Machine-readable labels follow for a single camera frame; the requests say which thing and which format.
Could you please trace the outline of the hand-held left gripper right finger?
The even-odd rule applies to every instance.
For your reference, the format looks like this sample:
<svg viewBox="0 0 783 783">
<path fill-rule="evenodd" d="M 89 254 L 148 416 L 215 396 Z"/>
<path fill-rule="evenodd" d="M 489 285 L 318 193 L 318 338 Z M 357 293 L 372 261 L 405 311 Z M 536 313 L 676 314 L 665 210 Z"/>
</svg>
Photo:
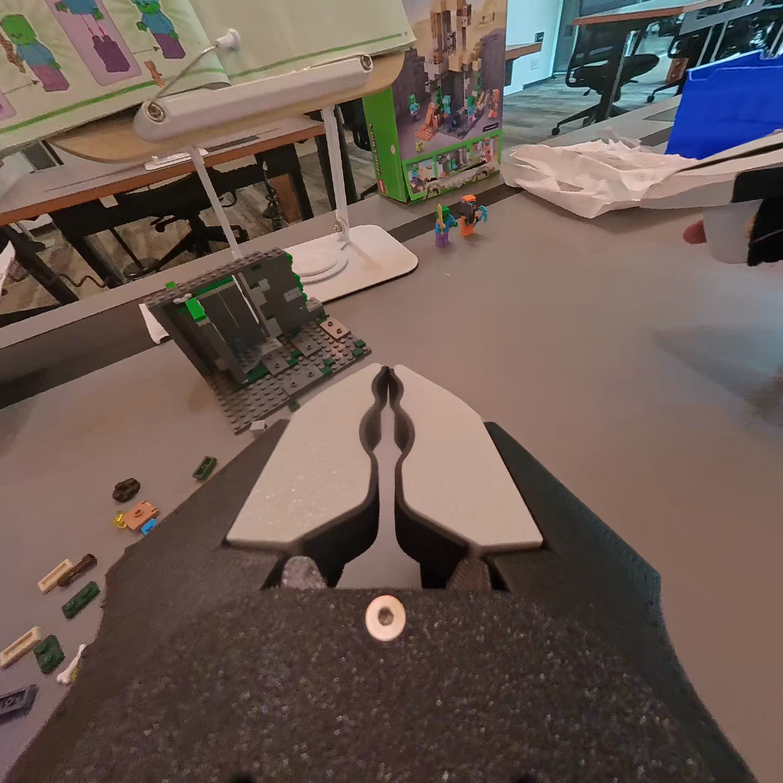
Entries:
<svg viewBox="0 0 783 783">
<path fill-rule="evenodd" d="M 465 559 L 538 551 L 544 537 L 482 416 L 403 365 L 391 368 L 397 542 L 425 588 Z"/>
</svg>

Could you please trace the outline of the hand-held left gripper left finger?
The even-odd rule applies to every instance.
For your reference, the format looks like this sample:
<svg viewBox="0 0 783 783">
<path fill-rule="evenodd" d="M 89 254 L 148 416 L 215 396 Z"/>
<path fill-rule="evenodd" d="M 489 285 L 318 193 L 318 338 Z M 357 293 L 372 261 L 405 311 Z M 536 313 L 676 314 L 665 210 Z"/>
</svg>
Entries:
<svg viewBox="0 0 783 783">
<path fill-rule="evenodd" d="M 328 386 L 289 421 L 226 534 L 228 545 L 312 559 L 328 586 L 374 543 L 388 367 Z"/>
</svg>

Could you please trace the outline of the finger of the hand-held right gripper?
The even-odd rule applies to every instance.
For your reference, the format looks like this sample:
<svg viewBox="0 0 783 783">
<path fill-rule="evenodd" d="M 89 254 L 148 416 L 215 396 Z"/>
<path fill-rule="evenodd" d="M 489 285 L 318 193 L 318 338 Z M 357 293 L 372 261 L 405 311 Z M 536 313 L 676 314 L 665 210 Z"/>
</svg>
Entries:
<svg viewBox="0 0 783 783">
<path fill-rule="evenodd" d="M 782 165 L 782 130 L 699 160 L 687 158 L 687 161 L 690 165 Z"/>
<path fill-rule="evenodd" d="M 646 209 L 714 208 L 729 203 L 743 173 L 782 173 L 782 165 L 690 165 L 651 187 L 639 202 Z"/>
</svg>

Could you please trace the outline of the small orange grey brick model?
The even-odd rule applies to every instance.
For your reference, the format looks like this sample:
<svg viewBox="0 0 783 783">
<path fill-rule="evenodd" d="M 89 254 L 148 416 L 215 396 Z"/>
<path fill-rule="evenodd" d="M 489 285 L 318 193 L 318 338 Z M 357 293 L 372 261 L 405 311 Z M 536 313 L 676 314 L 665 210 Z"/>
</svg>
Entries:
<svg viewBox="0 0 783 783">
<path fill-rule="evenodd" d="M 468 238 L 474 235 L 478 223 L 488 220 L 488 209 L 478 202 L 474 194 L 464 195 L 457 205 L 460 218 L 460 235 Z"/>
</svg>

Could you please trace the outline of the blue plastic bin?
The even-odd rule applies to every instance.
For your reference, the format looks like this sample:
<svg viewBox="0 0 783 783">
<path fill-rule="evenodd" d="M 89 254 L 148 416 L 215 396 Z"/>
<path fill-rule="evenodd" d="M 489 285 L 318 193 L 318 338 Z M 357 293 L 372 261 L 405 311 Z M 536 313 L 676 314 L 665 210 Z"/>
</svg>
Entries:
<svg viewBox="0 0 783 783">
<path fill-rule="evenodd" d="M 781 129 L 782 55 L 735 55 L 688 71 L 666 154 L 701 160 Z"/>
</svg>

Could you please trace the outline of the white crumpled paper bag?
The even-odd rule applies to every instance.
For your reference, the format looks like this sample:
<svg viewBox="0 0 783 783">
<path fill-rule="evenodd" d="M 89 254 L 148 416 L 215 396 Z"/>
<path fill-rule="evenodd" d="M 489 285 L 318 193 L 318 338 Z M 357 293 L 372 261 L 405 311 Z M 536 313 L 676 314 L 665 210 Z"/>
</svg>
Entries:
<svg viewBox="0 0 783 783">
<path fill-rule="evenodd" d="M 567 146 L 543 143 L 504 152 L 500 170 L 511 187 L 584 219 L 634 208 L 668 177 L 696 164 L 622 140 Z"/>
</svg>

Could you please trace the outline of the grey brick building model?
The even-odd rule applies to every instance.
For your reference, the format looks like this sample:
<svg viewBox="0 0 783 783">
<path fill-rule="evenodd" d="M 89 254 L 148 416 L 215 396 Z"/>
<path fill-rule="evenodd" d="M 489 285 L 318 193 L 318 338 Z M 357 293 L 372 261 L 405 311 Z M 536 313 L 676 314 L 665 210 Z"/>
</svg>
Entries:
<svg viewBox="0 0 783 783">
<path fill-rule="evenodd" d="M 203 377 L 236 435 L 370 355 L 363 339 L 306 295 L 281 248 L 168 283 L 143 304 Z"/>
</svg>

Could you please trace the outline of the wooden top office table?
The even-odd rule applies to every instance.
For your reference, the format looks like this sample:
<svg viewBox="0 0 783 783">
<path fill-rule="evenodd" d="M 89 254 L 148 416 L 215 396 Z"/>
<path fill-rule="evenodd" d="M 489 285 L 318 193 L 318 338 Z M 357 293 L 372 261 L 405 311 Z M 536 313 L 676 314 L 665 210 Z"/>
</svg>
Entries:
<svg viewBox="0 0 783 783">
<path fill-rule="evenodd" d="M 704 20 L 708 24 L 727 21 L 723 40 L 711 64 L 737 54 L 752 51 L 778 54 L 781 51 L 781 2 L 639 2 L 601 12 L 580 11 L 573 19 L 575 34 L 578 26 L 613 24 L 623 26 L 637 35 L 628 41 L 626 53 L 641 41 L 654 24 L 672 21 L 677 33 L 683 21 Z"/>
<path fill-rule="evenodd" d="M 246 241 L 333 208 L 320 114 L 211 142 L 205 163 L 235 238 Z M 61 165 L 24 175 L 2 197 L 40 277 L 69 304 L 226 247 L 188 161 L 157 170 L 98 164 L 58 152 Z"/>
</svg>

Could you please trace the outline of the scatter of small loose bricks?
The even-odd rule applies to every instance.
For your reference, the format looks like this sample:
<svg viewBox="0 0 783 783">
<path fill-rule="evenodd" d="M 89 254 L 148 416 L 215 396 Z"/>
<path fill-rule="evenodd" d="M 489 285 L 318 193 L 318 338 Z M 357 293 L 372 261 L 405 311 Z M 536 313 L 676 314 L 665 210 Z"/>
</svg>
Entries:
<svg viewBox="0 0 783 783">
<path fill-rule="evenodd" d="M 43 449 L 2 459 L 2 754 L 32 739 L 86 666 L 106 574 L 198 485 L 197 457 L 115 465 Z"/>
</svg>

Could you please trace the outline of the white rounded board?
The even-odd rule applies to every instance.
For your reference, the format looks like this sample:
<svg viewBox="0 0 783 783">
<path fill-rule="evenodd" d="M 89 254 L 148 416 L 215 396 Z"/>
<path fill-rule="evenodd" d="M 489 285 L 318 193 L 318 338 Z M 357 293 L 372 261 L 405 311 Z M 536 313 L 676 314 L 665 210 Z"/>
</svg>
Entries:
<svg viewBox="0 0 783 783">
<path fill-rule="evenodd" d="M 306 295 L 324 304 L 404 276 L 418 264 L 414 252 L 377 225 L 353 226 L 286 251 Z"/>
</svg>

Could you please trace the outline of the brick set cardboard box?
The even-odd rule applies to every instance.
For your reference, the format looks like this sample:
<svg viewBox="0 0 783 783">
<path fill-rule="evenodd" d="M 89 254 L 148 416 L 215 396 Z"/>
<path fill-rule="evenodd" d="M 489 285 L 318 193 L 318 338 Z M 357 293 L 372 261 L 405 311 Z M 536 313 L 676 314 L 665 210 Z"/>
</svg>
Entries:
<svg viewBox="0 0 783 783">
<path fill-rule="evenodd" d="M 403 1 L 414 41 L 363 98 L 381 196 L 438 197 L 500 170 L 507 1 Z"/>
</svg>

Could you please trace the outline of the open instruction booklet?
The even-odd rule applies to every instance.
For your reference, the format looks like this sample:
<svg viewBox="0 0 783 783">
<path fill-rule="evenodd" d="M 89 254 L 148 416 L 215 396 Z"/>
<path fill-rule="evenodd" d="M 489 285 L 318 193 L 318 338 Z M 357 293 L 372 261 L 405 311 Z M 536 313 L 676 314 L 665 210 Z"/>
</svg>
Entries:
<svg viewBox="0 0 783 783">
<path fill-rule="evenodd" d="M 415 43 L 397 1 L 6 1 L 2 155 L 142 106 L 142 124 L 196 113 L 179 95 L 283 77 Z"/>
</svg>

